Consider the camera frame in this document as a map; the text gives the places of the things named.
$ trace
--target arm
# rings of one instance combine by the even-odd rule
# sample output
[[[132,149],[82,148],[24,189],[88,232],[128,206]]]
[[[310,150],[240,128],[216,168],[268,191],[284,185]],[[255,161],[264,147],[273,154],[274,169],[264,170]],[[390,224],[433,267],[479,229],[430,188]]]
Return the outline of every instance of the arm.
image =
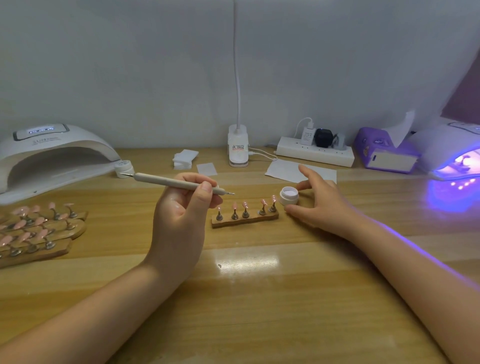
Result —
[[[387,226],[350,206],[331,181],[300,167],[312,188],[314,208],[285,210],[360,248],[455,364],[480,363],[480,288]]]
[[[1,363],[104,363],[187,279],[202,251],[208,208],[222,200],[212,196],[216,182],[208,177],[182,173],[176,178],[205,182],[194,193],[165,189],[155,209],[152,246],[145,260],[4,344]]]

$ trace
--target uv nail lamp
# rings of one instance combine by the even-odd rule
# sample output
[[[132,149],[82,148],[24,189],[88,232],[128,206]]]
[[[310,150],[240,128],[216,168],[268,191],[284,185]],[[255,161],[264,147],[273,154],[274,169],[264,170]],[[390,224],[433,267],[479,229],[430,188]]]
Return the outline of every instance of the uv nail lamp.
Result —
[[[480,177],[480,125],[450,121],[408,140],[422,154],[418,166],[433,179]]]
[[[0,205],[108,173],[119,159],[107,142],[77,126],[18,130],[0,141]]]

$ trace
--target white wall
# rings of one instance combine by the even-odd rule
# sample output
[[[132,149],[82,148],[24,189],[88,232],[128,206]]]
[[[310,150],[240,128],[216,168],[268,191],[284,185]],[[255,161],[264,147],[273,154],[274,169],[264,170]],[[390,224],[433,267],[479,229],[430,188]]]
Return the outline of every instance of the white wall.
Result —
[[[480,47],[478,0],[239,0],[251,144],[297,121],[352,137],[438,114]],[[221,146],[235,122],[230,0],[2,0],[0,134],[60,121],[116,147]]]

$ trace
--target wooden desk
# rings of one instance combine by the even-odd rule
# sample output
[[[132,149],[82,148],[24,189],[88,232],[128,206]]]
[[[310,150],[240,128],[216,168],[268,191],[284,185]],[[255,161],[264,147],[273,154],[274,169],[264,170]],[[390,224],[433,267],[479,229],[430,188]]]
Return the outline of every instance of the wooden desk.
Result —
[[[176,173],[171,158],[180,150],[120,150],[120,155],[138,172],[171,177]],[[224,148],[202,149],[195,162],[213,162],[220,186],[254,206],[290,183],[264,176],[268,162],[253,158],[247,168],[234,169]],[[358,162],[351,169],[321,166],[338,169],[339,188],[353,205],[480,281],[478,202],[468,212],[448,213],[431,206],[435,186],[421,175],[365,170]],[[22,202],[75,202],[89,211],[88,228],[64,257],[0,270],[0,341],[139,263],[162,189],[112,173]],[[225,208],[232,201],[227,197]],[[311,196],[302,196],[300,204],[311,205]],[[280,210],[276,221],[215,231],[208,222],[192,277],[111,362],[446,363],[359,251]]]

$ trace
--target fingernail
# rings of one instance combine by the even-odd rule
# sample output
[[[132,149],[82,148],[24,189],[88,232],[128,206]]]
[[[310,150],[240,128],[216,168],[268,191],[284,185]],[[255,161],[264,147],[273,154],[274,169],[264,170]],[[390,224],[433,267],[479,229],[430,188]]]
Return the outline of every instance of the fingernail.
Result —
[[[209,184],[207,181],[203,181],[202,184],[200,185],[200,188],[202,190],[205,190],[207,192],[211,192],[212,191],[212,185]]]

